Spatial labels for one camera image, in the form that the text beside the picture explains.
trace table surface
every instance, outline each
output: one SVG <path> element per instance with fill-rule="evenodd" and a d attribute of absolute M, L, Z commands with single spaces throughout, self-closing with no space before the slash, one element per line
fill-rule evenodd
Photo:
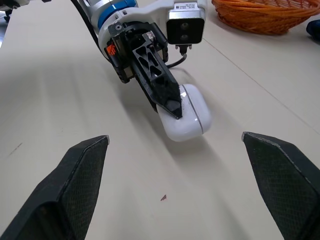
<path fill-rule="evenodd" d="M 320 45 L 305 28 L 242 32 L 220 23 L 209 1 L 203 41 L 172 73 L 201 90 L 213 125 L 179 143 L 137 82 L 119 81 L 70 1 L 15 10 L 0 49 L 0 234 L 68 148 L 106 134 L 86 239 L 283 239 L 241 135 L 291 142 L 320 167 Z M 179 58 L 172 46 L 169 55 Z"/>

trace textured gripper pad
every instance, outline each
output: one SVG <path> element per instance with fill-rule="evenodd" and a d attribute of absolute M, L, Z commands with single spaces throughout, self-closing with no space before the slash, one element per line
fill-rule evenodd
<path fill-rule="evenodd" d="M 37 185 L 0 240 L 84 240 L 96 207 L 108 144 L 105 135 L 71 147 Z"/>
<path fill-rule="evenodd" d="M 284 240 L 320 240 L 320 171 L 293 144 L 244 132 L 261 196 Z"/>

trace camera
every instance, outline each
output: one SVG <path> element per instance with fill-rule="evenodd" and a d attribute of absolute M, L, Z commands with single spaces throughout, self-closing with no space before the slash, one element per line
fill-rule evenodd
<path fill-rule="evenodd" d="M 205 28 L 206 13 L 196 2 L 180 2 L 168 12 L 166 31 L 168 43 L 192 45 L 201 42 Z"/>

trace wicker basket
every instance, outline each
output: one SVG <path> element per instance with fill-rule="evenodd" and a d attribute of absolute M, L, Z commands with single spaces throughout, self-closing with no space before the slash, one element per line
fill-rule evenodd
<path fill-rule="evenodd" d="M 320 13 L 320 0 L 212 0 L 218 18 L 255 34 L 280 35 Z"/>

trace black cable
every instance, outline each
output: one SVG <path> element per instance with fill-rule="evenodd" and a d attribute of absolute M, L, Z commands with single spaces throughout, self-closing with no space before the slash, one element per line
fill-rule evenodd
<path fill-rule="evenodd" d="M 82 17 L 82 20 L 84 21 L 86 27 L 88 28 L 96 46 L 98 47 L 99 51 L 102 53 L 102 55 L 105 57 L 105 55 L 103 54 L 103 52 L 101 51 L 100 47 L 99 47 L 99 42 L 98 42 L 98 37 L 96 35 L 96 32 L 94 30 L 94 27 L 91 25 L 88 16 L 86 15 L 85 11 L 83 10 L 83 8 L 81 7 L 80 3 L 78 2 L 78 0 L 71 0 L 71 2 L 73 3 L 73 5 L 75 6 L 75 8 L 78 10 L 80 16 Z"/>
<path fill-rule="evenodd" d="M 182 58 L 180 60 L 167 65 L 167 68 L 168 69 L 174 68 L 174 67 L 178 66 L 179 64 L 183 63 L 186 59 L 187 59 L 187 54 L 185 53 L 182 55 Z"/>

